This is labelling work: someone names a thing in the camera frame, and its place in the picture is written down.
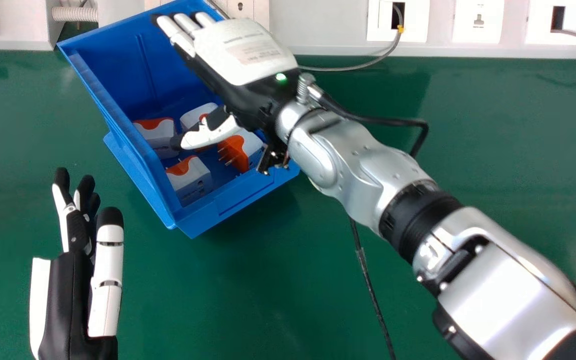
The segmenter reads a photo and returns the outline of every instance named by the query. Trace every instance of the metal bolt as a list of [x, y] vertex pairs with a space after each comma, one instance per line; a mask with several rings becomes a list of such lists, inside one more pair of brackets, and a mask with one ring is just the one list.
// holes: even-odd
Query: metal bolt
[[314, 84], [315, 75], [310, 72], [304, 72], [299, 75], [299, 82], [297, 84], [297, 103], [306, 105], [308, 103], [309, 92], [308, 87]]

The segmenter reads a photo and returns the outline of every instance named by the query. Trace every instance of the green table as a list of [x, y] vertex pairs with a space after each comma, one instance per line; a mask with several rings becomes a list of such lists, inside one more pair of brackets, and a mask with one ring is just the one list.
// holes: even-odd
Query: green table
[[[576, 281], [576, 61], [396, 58], [319, 77], [356, 112], [425, 118], [423, 168]], [[412, 143], [411, 131], [372, 130], [392, 146]], [[125, 216], [122, 360], [387, 358], [335, 200], [302, 175], [189, 240], [164, 228], [106, 132], [61, 54], [0, 52], [0, 359], [30, 358], [31, 259], [60, 251], [58, 166], [93, 174], [103, 204]], [[456, 358], [410, 267], [360, 232], [399, 358]]]

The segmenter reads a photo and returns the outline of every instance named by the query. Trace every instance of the white flexible tube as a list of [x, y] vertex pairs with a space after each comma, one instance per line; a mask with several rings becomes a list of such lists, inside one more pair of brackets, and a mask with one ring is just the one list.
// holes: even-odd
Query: white flexible tube
[[55, 21], [77, 21], [83, 23], [97, 23], [97, 9], [93, 7], [53, 7], [52, 18]]

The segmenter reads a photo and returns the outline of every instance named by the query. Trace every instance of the blue plastic bin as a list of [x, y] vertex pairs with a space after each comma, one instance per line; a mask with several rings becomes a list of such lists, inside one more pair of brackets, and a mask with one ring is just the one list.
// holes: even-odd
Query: blue plastic bin
[[[103, 141], [164, 225], [194, 238], [299, 174], [297, 164], [239, 174], [218, 161], [215, 148], [196, 155], [211, 170], [215, 190], [182, 207], [165, 167], [132, 121], [179, 118], [200, 105], [221, 100], [184, 65], [167, 37], [151, 23], [151, 14], [217, 12], [201, 0], [180, 0], [58, 44], [101, 110], [110, 132]], [[183, 159], [193, 152], [183, 152]]]

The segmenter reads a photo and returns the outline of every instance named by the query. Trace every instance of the black and white robotic hand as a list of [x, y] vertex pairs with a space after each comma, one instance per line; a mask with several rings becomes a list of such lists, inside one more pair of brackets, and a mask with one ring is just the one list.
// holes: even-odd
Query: black and white robotic hand
[[194, 20], [156, 15], [153, 22], [225, 104], [199, 132], [171, 145], [192, 149], [237, 127], [263, 130], [269, 146], [257, 170], [267, 173], [290, 156], [315, 189], [391, 244], [436, 299], [432, 321], [461, 357], [576, 359], [576, 285], [480, 210], [442, 191], [413, 157], [377, 141], [359, 123], [367, 119], [301, 73], [263, 27], [247, 19], [215, 22], [206, 13]]
[[118, 358], [124, 219], [115, 207], [98, 216], [95, 180], [86, 175], [74, 195], [70, 175], [58, 168], [52, 196], [63, 253], [34, 258], [30, 280], [30, 349], [42, 360]]

